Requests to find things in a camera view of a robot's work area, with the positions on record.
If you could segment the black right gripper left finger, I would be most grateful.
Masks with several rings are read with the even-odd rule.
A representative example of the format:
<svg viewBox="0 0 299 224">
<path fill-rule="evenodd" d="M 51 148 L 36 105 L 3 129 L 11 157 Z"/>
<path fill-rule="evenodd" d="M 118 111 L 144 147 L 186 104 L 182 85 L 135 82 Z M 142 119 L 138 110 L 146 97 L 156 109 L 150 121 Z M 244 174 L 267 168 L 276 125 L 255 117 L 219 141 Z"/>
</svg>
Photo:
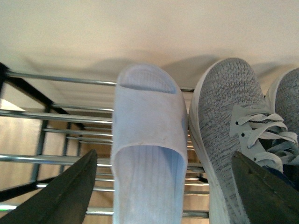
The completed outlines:
<svg viewBox="0 0 299 224">
<path fill-rule="evenodd" d="M 93 192 L 97 154 L 91 150 L 47 187 L 0 219 L 2 224 L 81 224 Z"/>
</svg>

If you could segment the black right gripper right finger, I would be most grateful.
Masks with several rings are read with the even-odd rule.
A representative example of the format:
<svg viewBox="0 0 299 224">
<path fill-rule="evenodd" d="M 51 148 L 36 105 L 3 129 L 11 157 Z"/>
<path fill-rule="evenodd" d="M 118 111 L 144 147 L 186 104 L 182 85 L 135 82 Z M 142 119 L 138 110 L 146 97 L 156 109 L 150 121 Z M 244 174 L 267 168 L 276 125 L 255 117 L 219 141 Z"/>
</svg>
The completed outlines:
<svg viewBox="0 0 299 224">
<path fill-rule="evenodd" d="M 251 224 L 297 224 L 299 192 L 236 151 L 232 172 L 238 196 Z"/>
</svg>

